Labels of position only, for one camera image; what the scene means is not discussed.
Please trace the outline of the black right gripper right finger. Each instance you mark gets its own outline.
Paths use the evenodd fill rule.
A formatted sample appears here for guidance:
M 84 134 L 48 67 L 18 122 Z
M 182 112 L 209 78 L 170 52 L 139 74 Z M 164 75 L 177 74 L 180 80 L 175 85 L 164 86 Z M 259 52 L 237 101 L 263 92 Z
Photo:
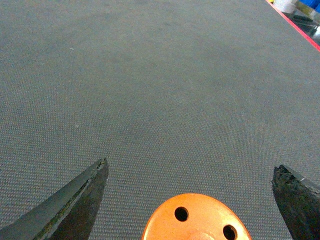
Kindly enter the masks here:
M 272 191 L 294 240 L 320 238 L 320 187 L 286 165 L 273 170 Z

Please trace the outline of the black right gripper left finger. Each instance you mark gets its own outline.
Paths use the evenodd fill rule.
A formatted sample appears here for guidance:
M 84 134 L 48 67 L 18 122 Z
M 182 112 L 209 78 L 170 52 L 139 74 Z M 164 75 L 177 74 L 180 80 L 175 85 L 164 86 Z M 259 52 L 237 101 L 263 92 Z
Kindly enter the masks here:
M 87 240 L 103 199 L 109 165 L 99 159 L 44 202 L 0 230 L 2 240 Z

